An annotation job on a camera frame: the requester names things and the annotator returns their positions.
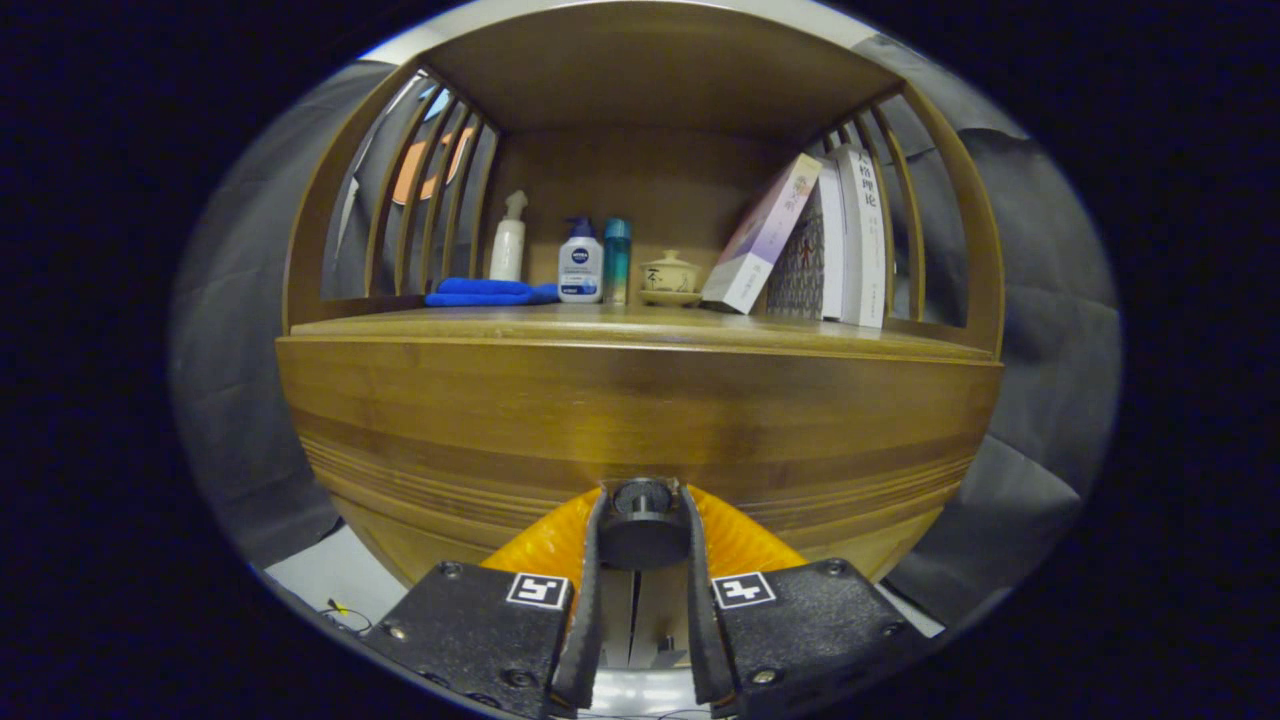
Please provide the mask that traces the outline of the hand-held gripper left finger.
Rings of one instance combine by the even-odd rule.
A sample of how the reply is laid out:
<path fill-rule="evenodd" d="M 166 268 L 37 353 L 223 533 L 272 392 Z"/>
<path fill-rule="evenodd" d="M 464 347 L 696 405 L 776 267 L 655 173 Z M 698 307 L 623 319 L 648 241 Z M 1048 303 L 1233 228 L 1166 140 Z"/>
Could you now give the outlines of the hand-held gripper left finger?
<path fill-rule="evenodd" d="M 568 501 L 480 564 L 444 560 L 364 637 L 431 691 L 500 717 L 576 717 L 603 646 L 607 495 Z"/>

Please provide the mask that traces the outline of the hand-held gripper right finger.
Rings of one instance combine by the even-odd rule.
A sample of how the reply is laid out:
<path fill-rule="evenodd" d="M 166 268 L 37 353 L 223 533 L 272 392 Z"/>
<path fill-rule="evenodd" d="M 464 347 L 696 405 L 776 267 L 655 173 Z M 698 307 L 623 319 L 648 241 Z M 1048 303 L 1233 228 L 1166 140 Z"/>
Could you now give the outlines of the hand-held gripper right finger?
<path fill-rule="evenodd" d="M 690 529 L 689 657 L 698 703 L 716 719 L 801 719 L 902 671 L 928 648 L 850 561 L 710 571 L 707 525 L 681 488 Z"/>

